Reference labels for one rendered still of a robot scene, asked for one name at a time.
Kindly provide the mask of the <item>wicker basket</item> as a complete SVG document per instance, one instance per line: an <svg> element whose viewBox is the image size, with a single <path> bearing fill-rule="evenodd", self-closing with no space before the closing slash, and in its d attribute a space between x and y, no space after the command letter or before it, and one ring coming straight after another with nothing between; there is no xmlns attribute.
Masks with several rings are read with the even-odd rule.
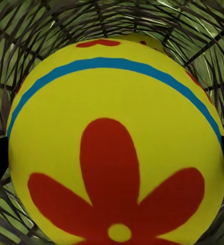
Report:
<svg viewBox="0 0 224 245"><path fill-rule="evenodd" d="M0 3L2 1L3 0L1 0ZM217 70L218 70L218 76L219 76L219 83L217 81L216 74L215 74L215 68L214 68L214 62L213 62L213 56L212 56L212 50L211 50L211 47L214 44L217 44L218 48L220 49L220 54L222 52L222 54L224 55L223 49L218 44L218 41L220 39L224 40L224 38L223 38L223 36L224 36L224 26L222 25L222 23L224 23L224 19L221 18L220 16L214 14L213 12L211 12L208 9L208 7L206 6L206 5L208 5L211 8L215 9L216 11L218 11L218 12L220 12L220 13L222 13L224 15L224 8L218 3L217 0L199 0L204 5L206 4L205 5L206 8L204 8L203 6L200 6L199 4L197 4L195 0L177 0L177 1L182 1L183 4L177 2L176 0L165 0L165 1L169 2L169 3L171 3L172 5L176 6L176 7L168 6L165 3L160 2L159 0L155 0L155 1L159 2L159 3L162 3L165 6L152 4L152 3L148 2L147 0L143 0L145 2L140 2L140 0L110 0L110 1L116 1L116 2L109 3L109 4L100 4L100 3L98 3L99 1L102 1L102 0L90 0L90 1L87 1L87 2L81 2L81 3L77 3L77 4L75 4L75 3L78 2L79 0L62 0L59 3L57 3L56 5L54 5L53 7L50 7L49 2L51 0L33 0L31 2L31 4L28 6L27 10L21 16L19 16L17 18L17 19L19 19L21 17L20 21L15 26L13 31L11 33L7 34L6 31L7 31L8 27L10 25L12 25L17 20L16 19L16 20L14 20L12 22L12 20L15 17L15 15L17 14L19 8L21 7L21 5L23 4L23 2L25 0L18 0L18 1L16 1L14 4L12 4L8 8L8 6L11 3L11 1L12 0L9 0L7 2L7 4L3 7L3 10L0 13L0 22L1 22L14 8L17 7L15 12L13 13L12 17L8 21L6 27L3 30L0 29L0 42L1 42L2 38L5 38L5 40L6 40L5 41L5 45L4 45L4 51L3 51L2 60L0 62L0 64L1 64L1 66L0 66L0 89L2 89L2 94L3 94L2 108L0 110L0 138L6 137L7 121L8 121L8 118L9 118L9 113L10 113L10 110L11 110L11 107L12 107L13 100L14 100L14 98L15 98L15 96L16 96L16 94L17 94L17 92L18 92L18 90L19 90L19 88L20 88L20 86L21 86L21 84L23 82L23 80L28 76L29 69L30 69L32 64L33 64L32 69L34 69L33 67L34 67L35 58L38 58L39 61L40 60L42 61L45 58L47 58L51 53L55 53L59 49L62 49L64 47L66 47L68 45L71 45L71 44L74 44L76 42L79 42L80 40L86 40L87 41L88 39L108 38L109 35L113 35L113 34L123 35L122 32L126 32L126 31L134 32L134 33L145 33L145 34L153 36L153 34L150 34L150 33L147 32L147 31L149 31L149 32L156 32L156 33L159 33L160 35L164 36L164 40L163 41L158 39L158 38L156 38L155 36L153 36L153 37L155 39L157 39L164 47L170 49L172 52L176 51L175 53L177 53L179 55L178 58L180 58L184 63L182 63L180 60L177 60L177 59L173 58L172 55L169 53L169 51L165 48L166 52L168 53L168 56L170 58L172 58L173 60L175 60L176 62L178 62L179 64L181 64L181 66L183 66L185 69L187 69L187 71L189 73L191 73L191 75L197 81L199 81L199 79L198 79L199 74L197 73L194 60L196 59L196 62L197 62L197 58L198 57L200 58L200 55L203 54L205 62L206 62L206 65L207 65L207 69L208 69L208 66L209 66L209 68L211 69L212 74L213 74L213 78L212 78L211 75L210 75L209 69L206 70L208 72L209 76L210 76L212 86L208 87L208 83L207 83L207 80L206 80L207 86L206 86L206 88L204 88L204 90L209 94L209 97L211 97L210 91L212 92L212 90L214 90L214 106L215 106L215 108L216 108L216 110L217 110L217 112L219 114L219 117L220 117L219 108L218 108L218 105L219 105L219 102L220 102L220 106L221 106L221 110L222 110L221 117L223 115L223 119L224 119L224 106L223 106L223 104L224 104L224 82L222 81L220 68L219 68L218 60L217 60L218 56L216 55L215 48L214 48L216 64L217 64ZM33 14L31 14L27 19L25 19L27 14L28 14L28 12L32 8L37 6L39 4L39 2L41 2L41 4L38 7L38 9ZM133 5L133 6L117 5L117 4L120 4L122 2L134 3L135 5ZM204 18L203 16L201 16L200 14L194 12L189 7L187 2L189 2L189 3L193 4L194 6L198 7L202 11L202 13L205 15L205 17L207 19ZM89 4L91 4L91 5L86 7L82 12L78 12L85 5L89 5ZM155 9L139 7L140 4L152 5L153 7L159 9L160 11L159 10L155 10ZM45 12L43 13L43 15L40 17L40 19L37 22L35 22L32 26L30 26L32 21L33 21L33 19L36 16L37 12L43 6L46 9ZM108 7L111 7L111 6L118 6L118 7L115 7L115 8L109 9L109 10L106 9ZM177 15L177 17L175 17L175 16L172 15L173 13L166 12L166 11L164 11L163 9L161 9L161 8L159 8L157 6L171 8L171 9L177 11L179 13L179 15ZM124 9L128 9L130 11L117 11L117 10L120 10L120 9L123 9L123 8ZM63 12L65 12L67 10L70 10L70 9L74 9L74 10L72 12L70 12L68 15L64 16L63 18L58 18L58 16L60 16ZM161 13L166 13L167 15L171 16L172 18L164 17L164 16L158 16L158 15L155 15L155 14L153 14L153 13L147 11L147 10L155 11L155 12L161 12ZM91 15L94 11L96 11L96 14ZM201 31L199 31L198 29L196 29L196 28L190 26L189 24L185 23L184 21L182 21L180 19L181 14L184 15L185 17L187 17L188 19L196 22L195 20L193 20L190 17L188 17L187 15L185 15L183 13L183 11L185 11L185 12L193 15L194 17L196 17L198 19L198 21L201 23L201 24L199 24L199 23L198 24L201 25L204 29L206 29L206 28L205 28L205 26L202 24L202 22L200 20L212 25L217 30L218 35L213 38L212 37L213 34L206 29L209 34L210 33L212 34L212 35L210 34L211 37L212 37L211 38L211 37L207 36L206 34L202 33ZM78 21L76 19L79 16L81 16L82 14L87 13L87 12L89 14L87 16L85 16L84 18L78 19L79 20L78 23L76 23L75 25L73 25L71 27L66 28L66 26L68 26L70 23L72 23L74 21ZM116 12L116 13L113 13L113 14L110 14L110 15L106 15L106 16L102 16L102 14L105 14L105 13L108 13L108 12ZM216 21L218 22L218 24L220 25L220 27L218 25L214 24L213 22L211 22L210 19L208 19L208 17L206 16L206 14L204 12L206 12L207 14L213 16L216 19ZM124 16L123 17L114 17L114 19L107 20L107 18L110 18L110 17L115 16L117 14L124 15ZM31 20L27 24L27 26L24 29L22 35L20 35L17 39L14 39L16 34L17 34L17 32L18 32L18 30L20 29L20 27L32 15L33 15L33 17L31 18ZM174 15L176 15L176 14L174 14ZM49 16L51 16L52 18L48 22L44 23L43 26L37 30L39 24L43 20L45 20L46 18L48 19ZM75 17L72 20L70 20L68 23L62 24L67 19L69 19L71 16L75 16ZM94 17L93 19L83 21L86 18L93 17L93 16L97 16L97 18ZM120 20L123 20L123 19L127 19L128 21L120 21ZM48 31L46 31L37 40L37 41L39 41L41 38L44 38L42 40L41 44L39 45L39 47L36 50L32 51L31 49L32 49L33 45L37 42L36 39L37 39L40 31L44 27L46 27L48 24L50 24L52 21L56 22L56 24L54 24L54 22L53 22L54 25L51 25L50 29ZM122 22L122 23L118 23L118 24L114 24L114 25L107 24L107 23L111 23L111 22L115 22L115 21ZM187 27L190 27L191 29L199 32L203 36L209 38L211 41L208 42L208 41L198 37L194 33L189 32L188 30L183 28L178 23L178 21L183 23ZM89 26L89 27L83 28L85 25L87 25L88 23L92 23L92 22L95 22L95 23L93 25ZM122 25L124 23L130 23L132 25L125 26L125 27L119 27L119 25ZM155 26L155 25L152 25L150 23L158 23L160 25L167 26L167 27ZM73 30L76 26L81 26L81 27L70 34L69 32L71 30ZM147 30L147 29L141 29L138 26L149 27L153 31L152 30ZM60 35L57 37L57 39L51 45L49 45L48 47L44 48L41 52L39 52L41 47L42 47L42 45L46 41L48 41L49 39L51 39L54 36L53 35L48 40L46 40L47 35L51 31L53 31L56 27L60 27L60 30L58 30L54 35L56 35L58 32L60 32L62 30ZM92 27L95 27L95 28L93 28L92 30L88 31L88 29L92 28ZM177 42L175 42L172 38L170 38L170 37L173 37L176 40L180 41L181 43L189 46L189 44L184 39L186 37L184 37L183 35L178 33L175 30L175 28L178 29L179 31L185 33L189 37L191 42L194 43L199 49L201 47L199 47L193 41L192 38L194 38L194 39L196 39L198 41L201 41L202 43L205 43L206 45L203 48L201 48L200 51L198 51L194 56L189 56L189 55L185 54L183 52L183 50L180 48L181 45L178 44ZM28 36L28 39L26 39L23 43L21 43L24 35L26 33L28 33L30 30L32 30L32 32ZM76 34L78 31L81 31L81 30L84 30L84 31L79 33L79 34ZM98 31L102 31L102 33L96 34ZM177 34L183 39L184 42L182 42L181 40L179 40L178 38L173 36L171 34L173 31L177 32ZM95 32L95 33L92 34L91 36L85 37L86 35L88 35L90 33L93 33L93 32ZM33 40L33 42L30 45L30 47L28 48L28 45L29 45L31 39L32 39L32 37L35 34L37 34L37 36ZM57 46L54 47L56 42L59 41L61 38L63 38L61 40L61 42ZM171 40L172 42L174 42L176 44L176 46L180 49L180 51L183 53L183 55L186 57L186 59L188 61L185 61L174 47L172 47L172 48L174 48L175 51L172 50L171 48L169 48L170 45L168 45L166 43L169 40ZM9 54L8 59L6 60L6 62L4 64L5 54L6 54L6 52L9 49L10 46L11 46L10 54ZM17 61L15 62L14 66L12 68L12 71L9 74L8 78L7 78L7 73L8 73L10 61L11 61L11 59L12 59L12 57L13 57L13 55L14 55L14 53L17 50L18 47L19 47L19 51L18 51ZM50 50L48 52L44 53L43 55L40 55L42 52L44 52L49 47L51 47L51 48L50 48ZM183 47L183 46L181 46L181 47ZM184 49L186 49L186 48L184 48ZM207 58L204 55L204 52L207 51L208 49L210 50L210 56L211 56L211 61L212 61L212 66L213 67L210 65L209 61L207 60ZM25 54L24 54L23 63L22 63L22 65L21 65L21 67L20 67L20 69L18 71L18 63L19 63L19 61L20 61L20 59L21 59L21 57L22 57L24 52L25 52ZM31 54L33 57L31 58L31 60L29 59L29 64L27 65L25 71L23 72L24 62L25 62L28 54ZM222 59L221 63L223 65L223 70L224 70L224 62L223 62L222 55L221 55L221 59ZM200 62L201 62L201 58L200 58ZM190 65L193 67L194 72L191 70ZM202 62L201 62L201 65L202 65L202 68L203 68ZM198 66L198 62L197 62L197 66ZM7 72L6 72L6 78L7 79L5 79L4 84L2 84L1 83L2 72L5 70L6 67L7 67ZM12 86L6 85L6 83L9 80L11 74L13 73L14 69L15 69L15 73L14 73L13 85ZM198 67L198 69L199 69L199 67ZM17 75L20 72L20 70L21 70L20 79L19 79L18 83L16 83L17 82ZM203 71L204 71L204 69L203 69ZM200 70L199 70L199 73L200 73ZM204 75L205 75L205 72L204 72ZM201 78L201 75L200 75L200 78ZM205 76L205 79L206 79L206 76ZM201 78L201 80L202 80L202 78ZM202 82L203 82L203 80L202 80ZM222 101L220 99L220 90L221 90L221 93L222 93L223 104L222 104ZM220 119L221 119L221 117L220 117ZM224 125L223 125L223 128L224 128ZM31 237L33 235L35 235L34 236L35 238L39 238L39 239L43 240L44 242L46 242L49 245L56 245L53 241L47 240L46 238L44 238L40 234L36 233L36 231L39 230L39 226L31 219L31 217L29 216L29 214L27 213L27 211L23 207L21 200L18 197L16 197L14 194L12 194L11 191L9 190L9 188L7 187L7 184L9 184L9 185L14 187L14 185L12 184L11 176L8 176L8 174L6 174L6 173L5 173L5 176L7 176L6 179L5 180L2 179L2 181L0 182L0 195L1 195L0 197L4 201L6 201L6 203L10 206L12 211L20 219L20 221L18 219L16 219L14 216L12 216L9 212L7 212L5 209L3 209L0 206L0 214L5 218L5 220L4 220L2 217L0 217L0 226L3 227L5 230L11 232L14 236L16 236L19 239L21 239L21 241L17 244L15 241L13 241L10 238L6 237L1 232L0 232L0 241L4 245L40 245L39 243L37 243L37 242L35 242L34 240L31 239ZM3 186L6 186L8 190L3 188ZM19 209L17 209L16 207L14 207L14 205L12 204L12 202L10 201L8 196L10 196L11 198L16 200L16 202L19 205L19 207L21 208L22 212ZM219 209L219 212L221 212L222 210L224 210L224 197L223 197L223 201L222 201L221 207ZM20 215L18 214L17 211L22 213L28 219L28 221L32 225L31 229L25 225L24 221L22 220L22 218L20 217ZM27 235L25 235L23 232L21 232L20 230L15 228L13 225L11 225L11 223L8 221L8 219L5 217L5 215L3 213L5 213L6 215L12 217L13 219L19 221L25 228L27 228L27 230L29 231L27 233ZM224 229L219 231L218 233L216 233L223 222L224 222L224 211L220 215L220 217L218 218L218 220L216 221L214 226L211 227L205 233L202 234L201 238L198 241L203 241L203 242L201 242L199 245L216 245L216 243L218 243L218 241L224 235ZM216 238L218 238L218 237L219 237L219 239L217 240L216 243L214 243L214 240Z"/></svg>

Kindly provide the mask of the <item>easter egg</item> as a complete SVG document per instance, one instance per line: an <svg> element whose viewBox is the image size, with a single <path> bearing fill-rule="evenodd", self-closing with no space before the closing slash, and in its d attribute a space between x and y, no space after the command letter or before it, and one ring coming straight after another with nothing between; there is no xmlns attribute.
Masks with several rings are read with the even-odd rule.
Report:
<svg viewBox="0 0 224 245"><path fill-rule="evenodd" d="M123 39L128 41L137 42L151 48L155 48L158 51L168 55L164 46L153 36L145 34L145 33L127 33L120 36L117 36L116 39Z"/></svg>
<svg viewBox="0 0 224 245"><path fill-rule="evenodd" d="M222 136L187 69L116 38L51 53L6 128L12 184L56 245L194 245L223 201Z"/></svg>

